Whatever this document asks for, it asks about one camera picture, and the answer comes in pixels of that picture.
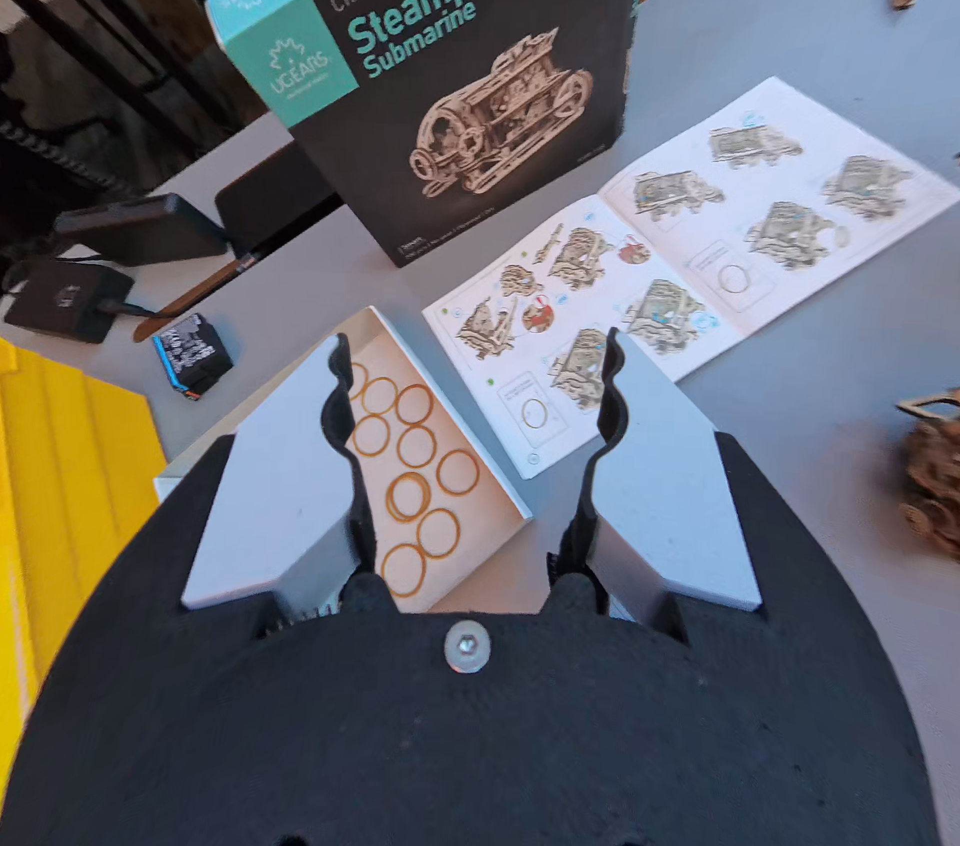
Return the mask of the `white cardboard box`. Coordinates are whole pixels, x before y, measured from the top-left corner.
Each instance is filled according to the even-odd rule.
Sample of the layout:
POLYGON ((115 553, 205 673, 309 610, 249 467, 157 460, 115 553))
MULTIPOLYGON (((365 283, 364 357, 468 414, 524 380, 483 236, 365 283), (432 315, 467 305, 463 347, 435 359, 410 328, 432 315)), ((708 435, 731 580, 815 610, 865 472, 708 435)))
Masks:
MULTIPOLYGON (((451 426, 456 427, 462 444, 470 447, 479 460, 481 467, 481 484, 471 497, 466 500, 466 535, 462 552, 454 556, 450 567, 440 568, 438 582, 430 582, 425 594, 425 604, 416 604, 411 607, 399 605, 391 594, 398 609, 403 613, 425 613, 435 608, 447 595, 467 580, 479 567, 484 565, 500 548, 512 539, 530 520, 531 512, 523 504, 522 499, 509 481, 503 476, 497 464, 482 447, 476 436, 463 423, 462 418, 451 405, 450 399, 441 392, 438 384, 427 371, 421 360, 414 354, 409 345, 401 338, 389 320, 374 307, 367 307, 355 313, 346 321, 337 325, 331 334, 318 341, 296 360, 275 374, 269 381, 261 384, 250 396, 225 418, 213 425, 204 436, 199 438, 189 449, 181 452, 168 466, 164 476, 174 480, 179 485, 186 480, 187 473, 200 459, 207 448, 219 437, 226 435, 234 441, 234 434, 239 425, 258 407, 280 384, 313 353, 328 337, 343 333, 346 335, 351 361, 373 360, 374 364, 381 365, 393 371, 407 367, 414 374, 422 378, 435 394, 439 406, 449 419, 451 426)), ((282 613, 284 616, 298 620, 311 613, 282 613)))

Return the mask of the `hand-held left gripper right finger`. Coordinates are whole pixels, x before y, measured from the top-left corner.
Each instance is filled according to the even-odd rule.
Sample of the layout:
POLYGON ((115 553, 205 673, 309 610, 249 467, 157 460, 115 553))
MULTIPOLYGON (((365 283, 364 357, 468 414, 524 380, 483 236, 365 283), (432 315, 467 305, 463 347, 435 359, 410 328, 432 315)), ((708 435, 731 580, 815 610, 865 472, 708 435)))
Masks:
POLYGON ((643 625, 673 597, 756 612, 762 593, 714 424, 617 328, 600 378, 603 445, 548 556, 549 584, 585 576, 602 615, 643 625))

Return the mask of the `black battery with blue edge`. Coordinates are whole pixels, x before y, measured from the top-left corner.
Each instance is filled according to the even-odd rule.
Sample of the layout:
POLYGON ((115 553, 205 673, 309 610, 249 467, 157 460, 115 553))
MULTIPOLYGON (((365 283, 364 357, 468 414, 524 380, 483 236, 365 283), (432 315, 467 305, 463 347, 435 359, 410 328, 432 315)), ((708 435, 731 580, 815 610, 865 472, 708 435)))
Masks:
POLYGON ((198 401, 234 367, 221 337, 194 312, 151 338, 169 384, 183 397, 198 401))

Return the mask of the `black flat power bank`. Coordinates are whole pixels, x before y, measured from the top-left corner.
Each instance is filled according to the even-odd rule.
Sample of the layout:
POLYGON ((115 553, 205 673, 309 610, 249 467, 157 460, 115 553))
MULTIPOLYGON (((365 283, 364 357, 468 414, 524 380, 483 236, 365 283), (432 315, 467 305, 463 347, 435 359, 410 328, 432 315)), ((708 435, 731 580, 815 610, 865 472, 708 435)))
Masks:
POLYGON ((64 212, 54 231, 126 267, 214 257, 232 247, 222 226, 174 192, 64 212))

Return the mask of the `illustrated instruction booklet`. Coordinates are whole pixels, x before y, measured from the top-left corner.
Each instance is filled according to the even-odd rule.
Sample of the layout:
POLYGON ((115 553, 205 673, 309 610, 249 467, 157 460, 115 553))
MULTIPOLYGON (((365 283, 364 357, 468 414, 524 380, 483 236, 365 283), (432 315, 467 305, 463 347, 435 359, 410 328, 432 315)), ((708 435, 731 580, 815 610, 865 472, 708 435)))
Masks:
POLYGON ((770 77, 558 210, 423 316, 529 480, 597 434, 609 329, 677 382, 958 196, 770 77))

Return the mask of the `black model kit box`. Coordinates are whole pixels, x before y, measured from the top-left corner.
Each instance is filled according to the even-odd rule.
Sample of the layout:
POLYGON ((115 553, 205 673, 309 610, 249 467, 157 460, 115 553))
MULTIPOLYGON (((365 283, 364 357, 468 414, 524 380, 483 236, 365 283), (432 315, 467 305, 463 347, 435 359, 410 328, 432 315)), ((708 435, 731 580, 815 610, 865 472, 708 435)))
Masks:
POLYGON ((639 0, 206 0, 395 265, 610 148, 639 0))

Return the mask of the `yellow storage bin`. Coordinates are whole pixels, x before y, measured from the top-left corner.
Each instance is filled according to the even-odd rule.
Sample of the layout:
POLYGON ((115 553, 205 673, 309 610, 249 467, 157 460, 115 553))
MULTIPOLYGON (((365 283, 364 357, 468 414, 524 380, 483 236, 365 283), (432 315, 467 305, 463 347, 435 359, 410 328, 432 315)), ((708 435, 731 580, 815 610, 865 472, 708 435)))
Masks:
POLYGON ((1 791, 40 688, 166 466, 145 397, 1 340, 1 791))

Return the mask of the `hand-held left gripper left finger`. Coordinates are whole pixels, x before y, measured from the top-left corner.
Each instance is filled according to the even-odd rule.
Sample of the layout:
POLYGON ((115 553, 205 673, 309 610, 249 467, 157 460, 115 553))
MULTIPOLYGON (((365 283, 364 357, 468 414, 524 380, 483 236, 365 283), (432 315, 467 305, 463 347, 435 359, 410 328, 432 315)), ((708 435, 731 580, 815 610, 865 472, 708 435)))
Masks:
POLYGON ((343 333, 325 339, 237 428, 181 595, 197 610, 261 593, 282 613, 335 613, 377 538, 354 433, 343 333))

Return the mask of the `wooden mechanical model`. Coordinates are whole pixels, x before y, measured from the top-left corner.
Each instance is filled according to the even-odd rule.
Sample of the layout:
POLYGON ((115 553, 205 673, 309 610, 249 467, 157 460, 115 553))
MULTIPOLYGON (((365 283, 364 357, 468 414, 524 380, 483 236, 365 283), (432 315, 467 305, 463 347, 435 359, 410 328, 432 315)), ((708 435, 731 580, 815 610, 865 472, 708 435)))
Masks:
POLYGON ((959 561, 959 388, 895 405, 916 421, 903 441, 907 480, 899 506, 907 526, 959 561))

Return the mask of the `group of rubber bands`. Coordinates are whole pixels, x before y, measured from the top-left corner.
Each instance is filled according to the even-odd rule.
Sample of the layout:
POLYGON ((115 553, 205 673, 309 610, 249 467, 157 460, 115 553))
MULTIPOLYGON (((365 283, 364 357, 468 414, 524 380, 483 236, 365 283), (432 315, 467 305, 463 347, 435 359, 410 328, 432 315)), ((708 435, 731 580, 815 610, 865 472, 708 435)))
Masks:
POLYGON ((376 571, 399 605, 424 605, 429 583, 464 550, 479 460, 413 370, 371 359, 353 360, 351 370, 348 446, 366 483, 376 571))

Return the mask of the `black charger box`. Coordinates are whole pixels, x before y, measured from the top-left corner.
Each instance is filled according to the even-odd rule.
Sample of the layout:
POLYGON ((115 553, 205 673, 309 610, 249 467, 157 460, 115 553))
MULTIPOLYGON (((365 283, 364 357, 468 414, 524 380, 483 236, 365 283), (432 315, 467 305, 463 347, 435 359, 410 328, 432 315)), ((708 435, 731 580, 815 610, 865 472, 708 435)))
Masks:
POLYGON ((33 265, 2 318, 34 334, 98 345, 116 318, 101 309, 102 302, 125 302, 135 282, 104 264, 43 259, 33 265))

